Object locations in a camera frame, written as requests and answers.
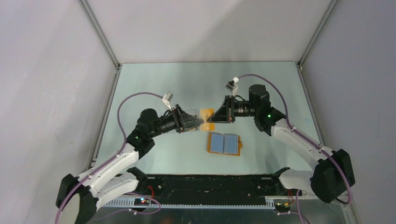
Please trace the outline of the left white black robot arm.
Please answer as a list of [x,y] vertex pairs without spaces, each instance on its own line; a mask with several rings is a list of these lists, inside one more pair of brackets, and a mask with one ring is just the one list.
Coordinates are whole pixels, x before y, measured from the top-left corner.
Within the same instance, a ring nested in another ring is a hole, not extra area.
[[143,194],[148,188],[145,174],[134,168],[120,177],[116,175],[145,156],[155,145],[154,138],[176,131],[184,133],[204,121],[184,111],[179,105],[158,116],[149,108],[140,113],[121,148],[106,161],[77,176],[66,175],[60,183],[56,206],[57,224],[85,224],[107,202],[129,192]]

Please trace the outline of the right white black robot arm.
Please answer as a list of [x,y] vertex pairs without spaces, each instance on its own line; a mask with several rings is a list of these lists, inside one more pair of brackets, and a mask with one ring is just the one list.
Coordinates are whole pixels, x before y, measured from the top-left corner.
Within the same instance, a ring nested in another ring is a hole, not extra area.
[[238,86],[226,84],[232,93],[226,95],[220,108],[208,118],[210,123],[233,123],[237,117],[252,117],[260,132],[274,137],[291,147],[311,168],[311,171],[284,168],[276,173],[272,190],[284,195],[289,189],[313,192],[321,201],[330,203],[348,193],[352,200],[351,187],[355,185],[350,155],[343,149],[337,151],[323,146],[303,131],[293,126],[286,114],[271,105],[269,93],[262,84],[249,87],[248,100],[236,95]]

